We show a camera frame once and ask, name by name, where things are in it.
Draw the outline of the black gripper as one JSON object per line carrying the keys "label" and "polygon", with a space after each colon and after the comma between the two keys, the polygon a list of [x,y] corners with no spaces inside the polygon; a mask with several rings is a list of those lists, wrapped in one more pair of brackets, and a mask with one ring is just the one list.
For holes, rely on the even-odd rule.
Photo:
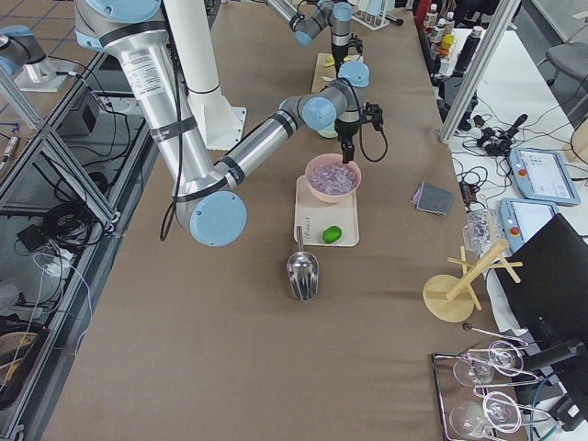
{"label": "black gripper", "polygon": [[341,66],[345,62],[349,49],[355,49],[358,54],[363,53],[363,40],[354,33],[345,35],[331,34],[332,55],[334,57],[334,68],[338,74]]}
{"label": "black gripper", "polygon": [[383,132],[383,109],[378,104],[366,103],[360,112],[347,112],[334,122],[337,139],[341,142],[343,164],[354,160],[355,145],[352,140],[365,124],[372,124],[375,131]]}

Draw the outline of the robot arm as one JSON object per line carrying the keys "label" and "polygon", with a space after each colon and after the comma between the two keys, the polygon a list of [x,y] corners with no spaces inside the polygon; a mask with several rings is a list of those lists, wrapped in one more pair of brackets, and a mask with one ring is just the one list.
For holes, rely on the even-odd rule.
{"label": "robot arm", "polygon": [[301,47],[309,46],[325,29],[330,30],[331,54],[338,73],[351,48],[361,56],[363,41],[352,32],[354,7],[348,1],[308,1],[315,7],[309,16],[302,13],[290,1],[263,1],[275,14],[288,24]]}
{"label": "robot arm", "polygon": [[78,43],[119,61],[174,180],[166,219],[208,246],[224,246],[240,236],[247,210],[234,189],[299,128],[334,128],[349,163],[354,136],[367,121],[369,70],[347,59],[353,6],[319,1],[310,16],[288,1],[272,1],[269,7],[301,46],[330,30],[336,76],[318,93],[285,99],[245,131],[245,109],[231,105],[221,91],[203,2],[74,5]]}

